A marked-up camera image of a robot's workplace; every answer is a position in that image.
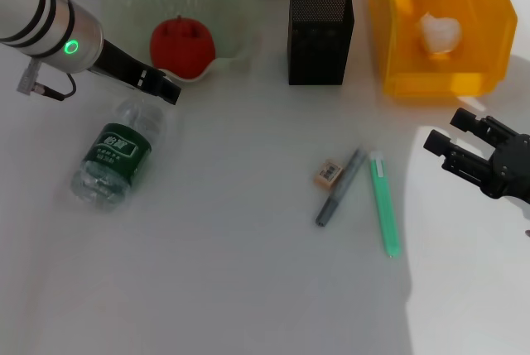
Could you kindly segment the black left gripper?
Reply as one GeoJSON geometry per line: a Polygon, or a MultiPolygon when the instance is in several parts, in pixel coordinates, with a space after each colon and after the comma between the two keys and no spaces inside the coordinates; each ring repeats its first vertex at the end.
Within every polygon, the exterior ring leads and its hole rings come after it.
{"type": "Polygon", "coordinates": [[[89,71],[116,79],[146,94],[156,95],[171,105],[176,105],[181,95],[181,88],[161,71],[136,60],[107,40],[89,71]]]}

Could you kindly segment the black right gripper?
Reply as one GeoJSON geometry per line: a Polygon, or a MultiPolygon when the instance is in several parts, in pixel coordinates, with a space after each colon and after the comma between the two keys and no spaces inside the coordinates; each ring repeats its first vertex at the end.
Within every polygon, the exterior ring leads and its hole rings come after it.
{"type": "Polygon", "coordinates": [[[480,187],[492,199],[513,197],[530,204],[530,135],[518,134],[491,116],[478,119],[464,108],[456,110],[450,124],[496,149],[487,161],[432,130],[423,147],[445,157],[441,167],[480,187]]]}

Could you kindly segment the red toy fruit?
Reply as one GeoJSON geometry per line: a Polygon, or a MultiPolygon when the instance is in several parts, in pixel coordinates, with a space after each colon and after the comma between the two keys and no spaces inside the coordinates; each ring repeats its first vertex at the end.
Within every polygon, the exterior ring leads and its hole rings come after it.
{"type": "Polygon", "coordinates": [[[182,79],[196,79],[215,60],[216,49],[205,25],[178,16],[155,28],[150,56],[155,68],[168,70],[182,79]]]}

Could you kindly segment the green label water bottle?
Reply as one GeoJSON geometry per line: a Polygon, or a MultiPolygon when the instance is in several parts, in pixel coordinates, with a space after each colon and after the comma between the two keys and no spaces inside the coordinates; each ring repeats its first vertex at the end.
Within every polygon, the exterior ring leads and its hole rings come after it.
{"type": "Polygon", "coordinates": [[[111,211],[128,199],[166,130],[164,110],[142,98],[123,101],[88,149],[70,188],[97,209],[111,211]]]}

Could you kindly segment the white paper ball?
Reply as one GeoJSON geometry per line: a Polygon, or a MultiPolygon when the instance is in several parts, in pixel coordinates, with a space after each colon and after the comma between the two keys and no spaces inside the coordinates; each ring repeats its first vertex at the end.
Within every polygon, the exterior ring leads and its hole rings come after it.
{"type": "Polygon", "coordinates": [[[418,22],[422,45],[429,55],[453,52],[462,39],[460,22],[452,17],[435,17],[425,13],[418,22]]]}

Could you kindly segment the green pen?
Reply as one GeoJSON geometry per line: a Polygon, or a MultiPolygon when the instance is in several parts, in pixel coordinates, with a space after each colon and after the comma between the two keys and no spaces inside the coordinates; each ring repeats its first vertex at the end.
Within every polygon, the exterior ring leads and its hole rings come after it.
{"type": "Polygon", "coordinates": [[[402,246],[383,154],[371,151],[369,161],[383,248],[389,257],[400,257],[402,246]]]}

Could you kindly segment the grey pen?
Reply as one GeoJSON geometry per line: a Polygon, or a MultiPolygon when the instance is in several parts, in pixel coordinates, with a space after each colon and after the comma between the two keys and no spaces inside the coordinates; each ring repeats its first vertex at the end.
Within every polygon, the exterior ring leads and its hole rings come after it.
{"type": "Polygon", "coordinates": [[[366,151],[363,148],[358,148],[349,159],[347,165],[343,169],[341,177],[331,190],[330,195],[316,217],[316,224],[319,227],[325,227],[331,220],[337,207],[344,198],[345,193],[354,180],[354,177],[357,175],[360,167],[364,163],[366,156],[366,151]]]}

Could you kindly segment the green glass fruit plate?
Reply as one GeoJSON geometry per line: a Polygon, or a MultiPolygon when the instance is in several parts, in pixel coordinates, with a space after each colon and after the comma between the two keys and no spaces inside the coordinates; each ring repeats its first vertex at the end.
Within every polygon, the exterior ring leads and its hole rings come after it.
{"type": "Polygon", "coordinates": [[[100,21],[108,41],[151,64],[152,33],[178,17],[200,22],[213,38],[215,58],[197,79],[250,56],[258,33],[256,0],[103,0],[100,21]]]}

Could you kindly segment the black mesh pen holder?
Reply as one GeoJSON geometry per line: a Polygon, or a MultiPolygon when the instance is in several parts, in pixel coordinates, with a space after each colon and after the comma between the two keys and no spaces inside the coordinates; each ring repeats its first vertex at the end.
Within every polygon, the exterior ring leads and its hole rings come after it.
{"type": "Polygon", "coordinates": [[[290,0],[289,84],[341,85],[353,29],[352,0],[290,0]]]}

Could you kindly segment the yellow plastic bin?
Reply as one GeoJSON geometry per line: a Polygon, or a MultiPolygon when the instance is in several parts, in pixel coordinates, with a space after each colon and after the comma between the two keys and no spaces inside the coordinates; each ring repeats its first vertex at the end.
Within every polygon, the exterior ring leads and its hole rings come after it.
{"type": "Polygon", "coordinates": [[[518,17],[510,0],[369,0],[372,39],[386,94],[480,96],[508,69],[518,17]],[[454,18],[462,36],[441,55],[426,50],[420,20],[454,18]]]}

